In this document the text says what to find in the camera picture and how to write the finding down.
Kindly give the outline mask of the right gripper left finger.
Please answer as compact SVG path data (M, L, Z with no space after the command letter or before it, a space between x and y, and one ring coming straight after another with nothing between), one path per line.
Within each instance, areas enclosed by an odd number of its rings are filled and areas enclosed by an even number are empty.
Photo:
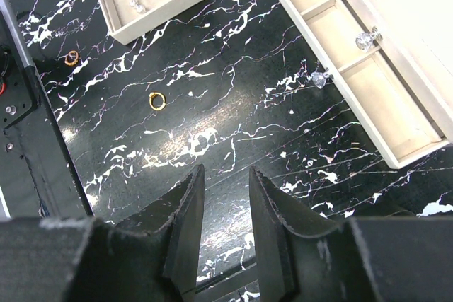
M193 301L205 168L115 226L94 219L78 255L71 301Z

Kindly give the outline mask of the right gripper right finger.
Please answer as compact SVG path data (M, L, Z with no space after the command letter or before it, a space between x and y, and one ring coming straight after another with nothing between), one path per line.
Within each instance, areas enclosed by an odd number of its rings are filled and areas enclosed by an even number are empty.
M262 301L381 301L354 228L317 214L249 171L249 196Z

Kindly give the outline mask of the beige jewelry box with drawers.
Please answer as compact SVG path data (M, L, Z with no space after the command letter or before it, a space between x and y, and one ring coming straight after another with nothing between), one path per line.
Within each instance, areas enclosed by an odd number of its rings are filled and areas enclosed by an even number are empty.
M279 0L393 169L452 145L452 0Z

